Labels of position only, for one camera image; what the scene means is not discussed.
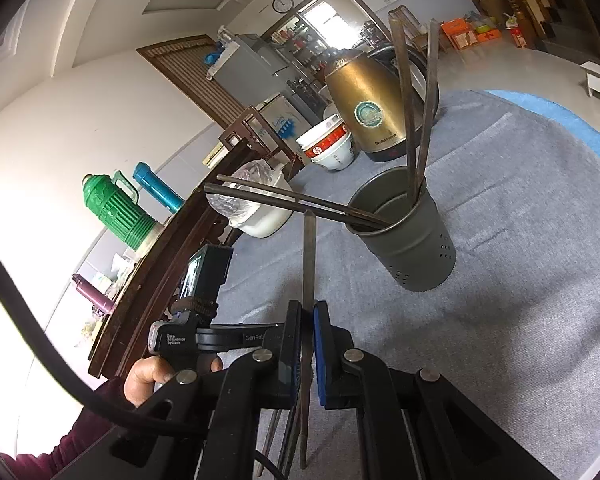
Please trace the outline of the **person left hand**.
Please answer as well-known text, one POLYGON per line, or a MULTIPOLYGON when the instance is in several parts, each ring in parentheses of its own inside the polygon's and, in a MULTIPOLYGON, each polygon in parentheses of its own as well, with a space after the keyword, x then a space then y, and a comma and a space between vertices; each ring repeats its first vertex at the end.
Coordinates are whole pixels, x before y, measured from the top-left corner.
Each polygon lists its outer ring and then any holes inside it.
POLYGON ((138 408, 152 396, 155 385, 164 385, 174 376, 173 367, 160 356, 139 359, 125 378, 123 385, 125 400, 138 408))

